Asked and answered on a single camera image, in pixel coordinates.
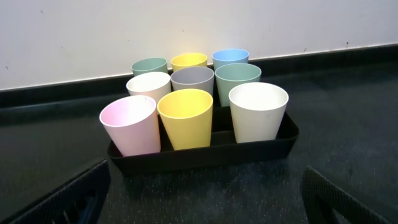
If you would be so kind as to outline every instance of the black baseboard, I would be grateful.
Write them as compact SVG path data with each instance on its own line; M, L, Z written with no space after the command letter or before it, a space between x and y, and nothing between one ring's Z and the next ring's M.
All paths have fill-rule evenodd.
M267 58L249 63L260 67L262 76L274 76L384 62L398 62L397 44ZM126 83L130 78L132 75L0 91L0 108L127 93Z

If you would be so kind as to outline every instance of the speckled countertop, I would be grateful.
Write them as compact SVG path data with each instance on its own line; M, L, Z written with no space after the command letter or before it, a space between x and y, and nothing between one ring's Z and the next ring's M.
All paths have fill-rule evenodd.
M300 195L313 164L379 200L398 202L398 66L263 78L290 96L300 129L288 158L124 178L98 223L308 223ZM106 157L107 96L0 111L0 200Z

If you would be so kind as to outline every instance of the pink cup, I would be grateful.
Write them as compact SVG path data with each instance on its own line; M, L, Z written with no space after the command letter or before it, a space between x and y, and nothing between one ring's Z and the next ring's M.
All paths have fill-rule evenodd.
M156 102L128 96L106 106L99 120L123 156L160 152Z

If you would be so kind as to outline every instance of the teal cup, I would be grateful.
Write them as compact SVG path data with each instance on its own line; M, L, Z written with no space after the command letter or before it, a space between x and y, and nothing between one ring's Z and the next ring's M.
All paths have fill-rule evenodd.
M131 66L134 76L141 75L148 72L165 72L167 70L167 61L164 58L148 58L134 63Z
M247 63L249 52L243 49L225 49L213 54L214 71L223 65L231 63Z
M243 83L259 82L261 69L248 63L232 63L216 70L216 82L221 106L229 106L229 92Z

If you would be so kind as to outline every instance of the pastel cup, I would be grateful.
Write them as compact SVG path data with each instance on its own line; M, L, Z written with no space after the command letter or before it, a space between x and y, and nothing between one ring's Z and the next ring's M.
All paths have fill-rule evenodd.
M196 89L164 96L157 109L174 150L210 146L213 97Z
M276 138L289 96L269 83L245 83L229 93L237 143Z
M201 53L186 53L171 60L173 71L176 72L188 67L207 67L207 56Z
M128 96L106 106L99 120L123 156L160 152L156 102L148 96Z
M249 52L243 49L225 49L213 54L214 70L231 63L248 63Z
M170 75L164 72L149 72L130 79L126 88L131 96L144 95L159 100L172 91Z
M134 76L138 76L148 72L169 72L167 70L167 61L164 58L147 58L141 60L134 63L131 66L131 70Z
M174 90L194 88L213 95L214 71L208 67L183 68L171 75Z
M223 65L215 72L221 106L229 106L229 92L243 83L259 82L261 69L248 63Z

